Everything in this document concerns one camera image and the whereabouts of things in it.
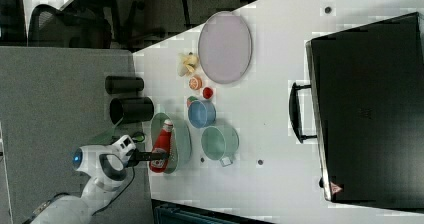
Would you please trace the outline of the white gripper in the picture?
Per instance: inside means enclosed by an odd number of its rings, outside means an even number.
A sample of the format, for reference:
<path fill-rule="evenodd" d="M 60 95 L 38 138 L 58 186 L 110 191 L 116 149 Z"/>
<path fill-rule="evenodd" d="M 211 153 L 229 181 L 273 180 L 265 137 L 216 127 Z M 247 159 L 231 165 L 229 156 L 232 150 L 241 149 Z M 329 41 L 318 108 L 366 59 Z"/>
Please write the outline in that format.
<path fill-rule="evenodd" d="M 168 153 L 137 153 L 138 149 L 129 135 L 121 136 L 112 146 L 115 148 L 114 153 L 120 158 L 125 167 L 136 166 L 138 164 L 137 161 L 167 160 L 169 158 Z"/>

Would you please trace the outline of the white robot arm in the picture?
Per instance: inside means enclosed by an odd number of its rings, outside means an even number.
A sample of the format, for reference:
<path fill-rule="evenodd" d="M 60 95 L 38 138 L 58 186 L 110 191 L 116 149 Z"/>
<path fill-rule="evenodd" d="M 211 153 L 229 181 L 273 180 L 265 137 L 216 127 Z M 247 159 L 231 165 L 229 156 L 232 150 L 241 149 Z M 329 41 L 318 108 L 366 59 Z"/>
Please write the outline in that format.
<path fill-rule="evenodd" d="M 90 224 L 118 196 L 127 168 L 141 161 L 165 161 L 164 150 L 144 152 L 123 135 L 108 145 L 80 146 L 72 156 L 75 172 L 87 177 L 80 194 L 60 193 L 40 204 L 22 224 Z"/>

